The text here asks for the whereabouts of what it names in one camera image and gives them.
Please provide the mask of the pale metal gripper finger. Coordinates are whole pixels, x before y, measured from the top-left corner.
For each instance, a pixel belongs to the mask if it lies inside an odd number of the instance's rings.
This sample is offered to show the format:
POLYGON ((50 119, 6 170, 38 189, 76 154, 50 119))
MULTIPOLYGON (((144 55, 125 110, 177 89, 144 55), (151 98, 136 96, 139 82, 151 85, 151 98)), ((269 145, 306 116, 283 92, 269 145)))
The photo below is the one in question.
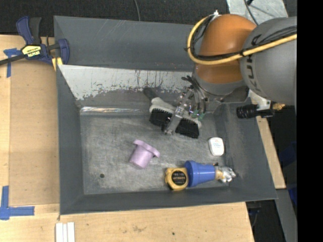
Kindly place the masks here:
POLYGON ((167 114, 165 124, 162 126, 164 133, 174 133, 179 122, 179 117, 176 114, 167 114))
POLYGON ((167 123, 165 127, 165 134, 172 135, 176 131, 181 120, 182 120, 181 116, 172 115, 172 117, 170 118, 170 121, 167 123))

